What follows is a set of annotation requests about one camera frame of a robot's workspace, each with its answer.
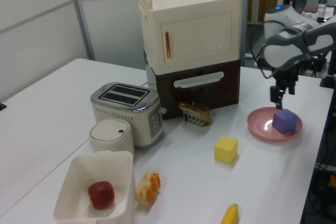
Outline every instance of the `water bottle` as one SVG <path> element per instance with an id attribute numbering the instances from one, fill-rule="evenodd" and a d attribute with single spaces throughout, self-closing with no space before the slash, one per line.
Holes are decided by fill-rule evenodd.
<path id="1" fill-rule="evenodd" d="M 317 7 L 317 17 L 324 17 L 326 11 L 326 4 L 328 0 L 319 0 L 319 6 Z"/>

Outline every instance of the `purple cube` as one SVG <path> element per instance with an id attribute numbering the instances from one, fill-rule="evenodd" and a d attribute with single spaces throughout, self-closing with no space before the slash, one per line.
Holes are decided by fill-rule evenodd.
<path id="1" fill-rule="evenodd" d="M 288 109 L 284 109 L 274 113 L 272 126 L 281 134 L 286 134 L 295 130 L 297 122 L 298 117 Z"/>

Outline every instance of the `banana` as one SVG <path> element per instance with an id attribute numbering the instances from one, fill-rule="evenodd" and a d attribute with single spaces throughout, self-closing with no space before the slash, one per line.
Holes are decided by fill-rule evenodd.
<path id="1" fill-rule="evenodd" d="M 222 218 L 220 224 L 236 224 L 238 221 L 238 206 L 237 204 L 230 205 Z"/>

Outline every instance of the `yellow cube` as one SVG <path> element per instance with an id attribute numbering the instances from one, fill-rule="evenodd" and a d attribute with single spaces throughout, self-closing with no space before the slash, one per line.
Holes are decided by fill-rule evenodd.
<path id="1" fill-rule="evenodd" d="M 215 159 L 231 164 L 237 156 L 238 140 L 221 136 L 215 144 Z"/>

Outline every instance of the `brown drawer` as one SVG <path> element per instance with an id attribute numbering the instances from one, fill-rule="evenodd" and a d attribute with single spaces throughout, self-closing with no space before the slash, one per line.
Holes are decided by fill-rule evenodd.
<path id="1" fill-rule="evenodd" d="M 205 74 L 223 72 L 224 76 L 216 82 L 201 84 L 189 88 L 175 87 L 174 82 Z M 239 102 L 240 60 L 219 63 L 211 66 L 184 70 L 180 72 L 155 75 L 146 61 L 148 87 L 157 90 L 161 106 L 167 109 L 163 119 L 182 116 L 178 108 L 179 102 L 193 102 L 208 106 L 210 109 L 220 108 Z"/>

